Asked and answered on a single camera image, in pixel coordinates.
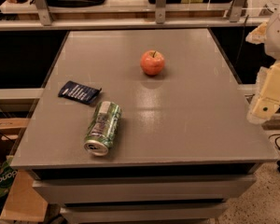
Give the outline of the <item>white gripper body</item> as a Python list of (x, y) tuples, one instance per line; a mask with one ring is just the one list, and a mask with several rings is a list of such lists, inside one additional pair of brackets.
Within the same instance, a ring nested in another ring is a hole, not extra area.
[(280, 60), (280, 5), (268, 21), (264, 47), (267, 55)]

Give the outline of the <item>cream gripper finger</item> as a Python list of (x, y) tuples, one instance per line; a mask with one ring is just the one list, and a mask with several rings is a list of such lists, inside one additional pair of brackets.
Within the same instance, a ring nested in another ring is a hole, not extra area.
[(263, 22), (246, 36), (245, 41), (255, 45), (263, 44), (266, 41), (266, 30), (267, 22)]
[(269, 68), (261, 67), (255, 85), (255, 95), (249, 105), (247, 120), (261, 124), (270, 120), (280, 108), (280, 61)]

